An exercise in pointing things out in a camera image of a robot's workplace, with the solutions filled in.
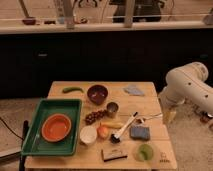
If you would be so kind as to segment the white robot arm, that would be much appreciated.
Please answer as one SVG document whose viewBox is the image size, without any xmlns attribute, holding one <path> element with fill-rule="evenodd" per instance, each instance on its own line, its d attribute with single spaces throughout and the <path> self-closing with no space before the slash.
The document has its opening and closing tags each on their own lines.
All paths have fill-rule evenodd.
<svg viewBox="0 0 213 171">
<path fill-rule="evenodd" d="M 213 87 L 205 83 L 209 75 L 201 62 L 176 67 L 166 74 L 166 86 L 158 94 L 163 123 L 169 124 L 176 115 L 176 107 L 186 99 L 213 115 Z"/>
</svg>

